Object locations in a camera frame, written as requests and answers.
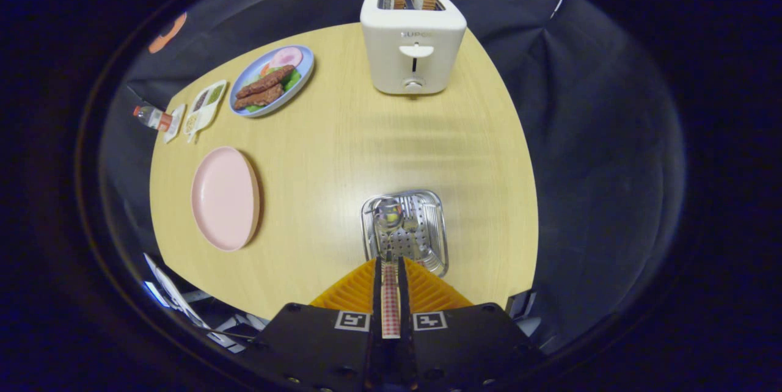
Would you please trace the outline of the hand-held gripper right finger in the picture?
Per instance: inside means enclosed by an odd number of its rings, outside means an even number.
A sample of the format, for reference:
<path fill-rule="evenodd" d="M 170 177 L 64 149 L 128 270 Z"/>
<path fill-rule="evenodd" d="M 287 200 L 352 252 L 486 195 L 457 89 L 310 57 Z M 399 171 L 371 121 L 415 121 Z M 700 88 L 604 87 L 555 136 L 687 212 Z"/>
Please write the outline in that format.
<path fill-rule="evenodd" d="M 399 262 L 397 364 L 416 391 L 501 390 L 544 353 L 496 303 L 473 303 L 425 267 Z"/>

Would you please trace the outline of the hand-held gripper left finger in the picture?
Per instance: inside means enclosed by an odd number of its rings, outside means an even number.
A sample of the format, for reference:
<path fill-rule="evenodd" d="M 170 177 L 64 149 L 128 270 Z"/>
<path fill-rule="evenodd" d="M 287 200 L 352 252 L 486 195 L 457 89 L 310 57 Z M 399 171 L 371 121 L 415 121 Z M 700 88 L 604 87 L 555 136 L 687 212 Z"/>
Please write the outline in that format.
<path fill-rule="evenodd" d="M 364 391 L 381 280 L 381 264 L 372 259 L 310 305 L 282 307 L 254 340 L 254 366 L 292 390 Z"/>

